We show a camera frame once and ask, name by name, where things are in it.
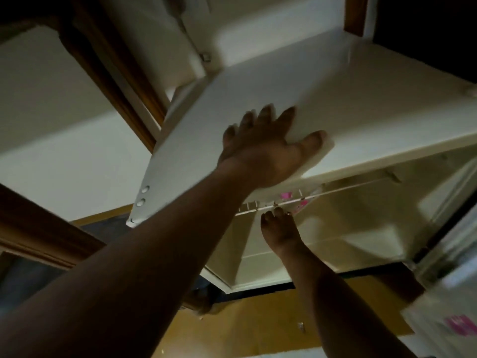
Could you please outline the person's right hand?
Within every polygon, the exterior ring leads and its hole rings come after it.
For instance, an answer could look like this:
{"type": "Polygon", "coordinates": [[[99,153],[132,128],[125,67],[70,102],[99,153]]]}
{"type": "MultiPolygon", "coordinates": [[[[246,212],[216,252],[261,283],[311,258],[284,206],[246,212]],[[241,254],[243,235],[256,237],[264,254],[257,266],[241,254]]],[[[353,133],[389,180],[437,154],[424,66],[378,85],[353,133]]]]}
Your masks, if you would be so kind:
{"type": "Polygon", "coordinates": [[[267,245],[280,259],[305,247],[296,224],[293,230],[276,229],[261,230],[261,232],[267,245]]]}

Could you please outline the person's left hand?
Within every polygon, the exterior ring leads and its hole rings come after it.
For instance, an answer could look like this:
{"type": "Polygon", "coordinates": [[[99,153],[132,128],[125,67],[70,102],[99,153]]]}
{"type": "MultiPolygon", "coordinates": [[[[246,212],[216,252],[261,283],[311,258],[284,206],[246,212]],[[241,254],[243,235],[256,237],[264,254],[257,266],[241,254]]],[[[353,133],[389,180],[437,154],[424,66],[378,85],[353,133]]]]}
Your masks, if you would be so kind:
{"type": "Polygon", "coordinates": [[[275,129],[271,132],[258,131],[258,114],[254,111],[245,113],[238,125],[236,148],[223,149],[213,171],[222,179],[242,180],[242,185],[248,185],[250,192],[275,186],[305,165],[300,164],[294,150],[294,144],[303,138],[293,143],[286,140],[296,108],[287,108],[279,116],[275,113],[275,129]]]}

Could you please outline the white refrigerator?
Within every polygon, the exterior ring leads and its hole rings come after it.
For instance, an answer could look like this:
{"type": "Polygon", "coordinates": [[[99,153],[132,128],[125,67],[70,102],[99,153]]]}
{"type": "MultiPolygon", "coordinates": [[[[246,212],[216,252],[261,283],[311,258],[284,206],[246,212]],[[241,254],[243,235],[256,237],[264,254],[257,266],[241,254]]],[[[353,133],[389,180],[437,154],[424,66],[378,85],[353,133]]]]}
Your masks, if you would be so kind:
{"type": "MultiPolygon", "coordinates": [[[[390,168],[402,183],[327,194],[294,218],[305,244],[337,273],[408,263],[402,197],[410,163],[477,147],[471,87],[339,29],[227,67],[174,97],[126,223],[138,226],[203,179],[217,164],[224,130],[247,111],[295,106],[287,141],[324,130],[327,143],[297,174],[262,190],[390,168]]],[[[261,234],[266,211],[235,216],[201,271],[226,294],[291,281],[261,234]]]]}

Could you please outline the person's left forearm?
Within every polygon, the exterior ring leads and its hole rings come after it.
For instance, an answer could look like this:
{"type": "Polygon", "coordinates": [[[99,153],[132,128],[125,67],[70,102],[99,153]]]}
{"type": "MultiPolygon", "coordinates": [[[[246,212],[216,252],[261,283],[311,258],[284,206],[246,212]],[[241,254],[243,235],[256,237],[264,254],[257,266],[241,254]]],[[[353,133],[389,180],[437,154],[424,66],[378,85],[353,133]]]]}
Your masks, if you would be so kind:
{"type": "Polygon", "coordinates": [[[149,358],[265,165],[225,161],[0,319],[0,358],[149,358]]]}

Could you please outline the person's right forearm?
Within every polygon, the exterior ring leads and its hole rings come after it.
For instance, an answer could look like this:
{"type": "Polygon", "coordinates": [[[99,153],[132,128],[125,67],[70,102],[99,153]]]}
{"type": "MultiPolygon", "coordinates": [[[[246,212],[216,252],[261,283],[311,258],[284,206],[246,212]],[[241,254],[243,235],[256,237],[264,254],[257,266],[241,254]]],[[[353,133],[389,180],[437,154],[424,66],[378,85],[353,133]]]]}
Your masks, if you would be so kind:
{"type": "Polygon", "coordinates": [[[313,318],[327,358],[417,358],[308,247],[291,243],[275,253],[313,318]]]}

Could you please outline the pink packet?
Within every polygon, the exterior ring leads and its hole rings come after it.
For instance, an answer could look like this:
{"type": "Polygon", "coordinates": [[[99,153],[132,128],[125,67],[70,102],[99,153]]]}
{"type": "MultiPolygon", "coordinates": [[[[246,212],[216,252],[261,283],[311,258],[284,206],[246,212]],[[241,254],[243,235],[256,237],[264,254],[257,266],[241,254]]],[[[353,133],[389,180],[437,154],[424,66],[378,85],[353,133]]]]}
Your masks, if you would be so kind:
{"type": "Polygon", "coordinates": [[[286,213],[297,215],[310,203],[306,197],[306,194],[301,190],[285,192],[280,195],[278,206],[286,213]]]}

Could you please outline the white cabinet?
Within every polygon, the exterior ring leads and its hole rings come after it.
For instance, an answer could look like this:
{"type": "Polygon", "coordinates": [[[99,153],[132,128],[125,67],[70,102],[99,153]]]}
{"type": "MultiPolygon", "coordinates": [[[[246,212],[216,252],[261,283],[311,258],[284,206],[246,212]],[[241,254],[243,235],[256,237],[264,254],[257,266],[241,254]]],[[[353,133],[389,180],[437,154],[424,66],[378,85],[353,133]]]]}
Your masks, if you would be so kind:
{"type": "Polygon", "coordinates": [[[99,0],[166,105],[179,86],[280,47],[342,29],[345,0],[99,0]]]}

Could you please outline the white refrigerator door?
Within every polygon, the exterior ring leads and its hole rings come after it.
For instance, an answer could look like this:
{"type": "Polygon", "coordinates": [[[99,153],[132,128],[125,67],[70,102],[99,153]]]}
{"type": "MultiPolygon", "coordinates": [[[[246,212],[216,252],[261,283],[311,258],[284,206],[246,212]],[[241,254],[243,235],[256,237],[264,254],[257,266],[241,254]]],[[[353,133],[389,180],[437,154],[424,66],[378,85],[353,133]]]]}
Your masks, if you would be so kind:
{"type": "Polygon", "coordinates": [[[424,293],[402,315],[437,358],[477,358],[477,147],[410,163],[402,204],[424,293]]]}

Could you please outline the brown wooden trim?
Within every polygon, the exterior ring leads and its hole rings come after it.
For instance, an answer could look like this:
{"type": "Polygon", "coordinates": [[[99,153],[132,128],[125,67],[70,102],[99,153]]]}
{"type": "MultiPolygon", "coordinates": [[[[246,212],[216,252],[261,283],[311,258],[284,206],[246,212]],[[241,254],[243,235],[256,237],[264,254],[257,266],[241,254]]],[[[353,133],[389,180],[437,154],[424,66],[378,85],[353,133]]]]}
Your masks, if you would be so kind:
{"type": "Polygon", "coordinates": [[[0,184],[0,251],[70,270],[105,243],[0,184]]]}

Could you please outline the clear refrigerator shelf rail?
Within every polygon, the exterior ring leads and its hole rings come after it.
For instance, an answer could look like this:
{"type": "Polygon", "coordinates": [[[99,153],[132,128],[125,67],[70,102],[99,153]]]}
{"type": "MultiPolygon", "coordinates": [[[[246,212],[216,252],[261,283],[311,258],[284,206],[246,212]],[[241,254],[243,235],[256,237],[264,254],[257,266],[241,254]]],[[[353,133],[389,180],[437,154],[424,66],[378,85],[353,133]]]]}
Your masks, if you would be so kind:
{"type": "Polygon", "coordinates": [[[280,201],[280,195],[285,192],[301,190],[301,192],[306,194],[306,198],[311,203],[316,198],[327,194],[366,186],[383,180],[389,180],[397,184],[402,183],[402,179],[392,169],[388,168],[330,182],[310,182],[300,183],[297,186],[279,187],[277,191],[258,190],[241,204],[235,216],[238,217],[276,208],[280,201]]]}

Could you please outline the brown wooden door frame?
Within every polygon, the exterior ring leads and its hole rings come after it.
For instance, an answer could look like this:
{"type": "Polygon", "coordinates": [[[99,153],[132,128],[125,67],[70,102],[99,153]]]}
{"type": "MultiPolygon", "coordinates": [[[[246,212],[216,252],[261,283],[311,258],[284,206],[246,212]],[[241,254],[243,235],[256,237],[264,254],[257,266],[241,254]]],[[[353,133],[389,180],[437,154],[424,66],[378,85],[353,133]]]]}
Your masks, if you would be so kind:
{"type": "Polygon", "coordinates": [[[149,152],[166,106],[99,0],[65,0],[59,38],[149,152]]]}

